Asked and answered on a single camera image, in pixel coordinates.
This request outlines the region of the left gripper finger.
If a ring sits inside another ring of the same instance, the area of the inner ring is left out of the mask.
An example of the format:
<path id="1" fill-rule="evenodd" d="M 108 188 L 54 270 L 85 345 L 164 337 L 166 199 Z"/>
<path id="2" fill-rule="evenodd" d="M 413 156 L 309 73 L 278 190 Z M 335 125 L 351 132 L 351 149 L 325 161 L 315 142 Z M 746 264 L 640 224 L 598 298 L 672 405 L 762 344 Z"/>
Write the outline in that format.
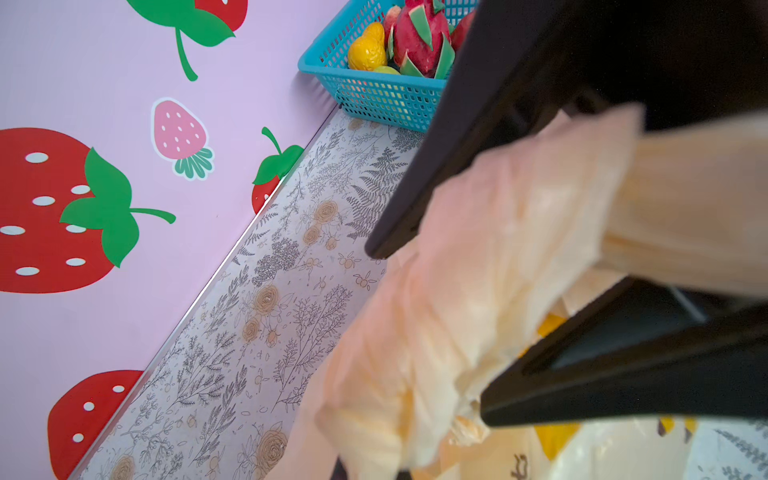
<path id="1" fill-rule="evenodd" d="M 350 480 L 351 479 L 340 458 L 336 459 L 330 479 L 331 480 Z M 402 471 L 397 474 L 395 479 L 396 480 L 413 480 L 413 477 L 408 471 Z"/>

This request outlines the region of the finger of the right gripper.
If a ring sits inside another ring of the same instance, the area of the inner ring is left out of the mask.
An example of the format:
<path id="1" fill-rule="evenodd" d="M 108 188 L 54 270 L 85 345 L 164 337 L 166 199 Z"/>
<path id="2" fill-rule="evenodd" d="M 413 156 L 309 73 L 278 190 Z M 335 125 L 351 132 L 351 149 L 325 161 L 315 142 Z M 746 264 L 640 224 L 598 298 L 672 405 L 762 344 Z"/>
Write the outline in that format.
<path id="1" fill-rule="evenodd" d="M 763 1 L 483 1 L 410 167 L 370 234 L 384 259 L 433 190 L 559 111 L 637 102 L 665 130 L 767 106 Z"/>
<path id="2" fill-rule="evenodd" d="M 492 427 L 763 418 L 767 302 L 624 279 L 499 375 L 480 413 Z"/>

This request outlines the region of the translucent beige plastic bag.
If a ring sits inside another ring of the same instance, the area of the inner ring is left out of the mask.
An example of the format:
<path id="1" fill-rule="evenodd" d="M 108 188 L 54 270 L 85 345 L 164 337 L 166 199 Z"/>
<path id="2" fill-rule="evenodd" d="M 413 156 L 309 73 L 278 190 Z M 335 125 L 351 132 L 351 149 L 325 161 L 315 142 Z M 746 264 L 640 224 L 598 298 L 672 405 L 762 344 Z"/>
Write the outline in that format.
<path id="1" fill-rule="evenodd" d="M 478 155 L 312 376 L 273 479 L 679 479 L 652 420 L 492 430 L 481 392 L 595 265 L 767 292 L 767 116 L 647 134 L 637 104 Z"/>

